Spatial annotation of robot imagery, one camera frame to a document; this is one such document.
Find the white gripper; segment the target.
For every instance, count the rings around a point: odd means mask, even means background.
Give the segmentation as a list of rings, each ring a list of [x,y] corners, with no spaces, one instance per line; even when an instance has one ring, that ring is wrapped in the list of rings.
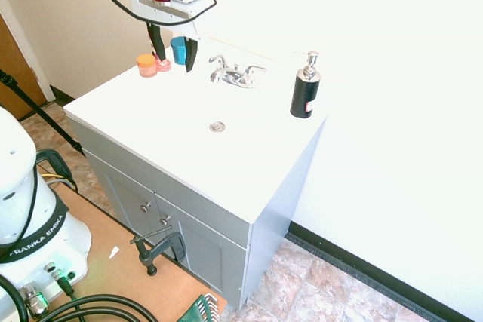
[[[185,68],[191,72],[195,63],[198,51],[198,42],[201,37],[199,28],[193,20],[194,16],[201,11],[201,3],[197,5],[187,5],[182,2],[170,0],[161,2],[155,0],[131,0],[131,10],[137,15],[147,20],[154,20],[160,23],[167,23],[162,28],[170,29],[178,35],[185,36],[184,44],[186,48]],[[158,25],[147,23],[149,40],[151,43],[152,54],[159,61],[165,60],[165,46],[162,41],[161,29]]]

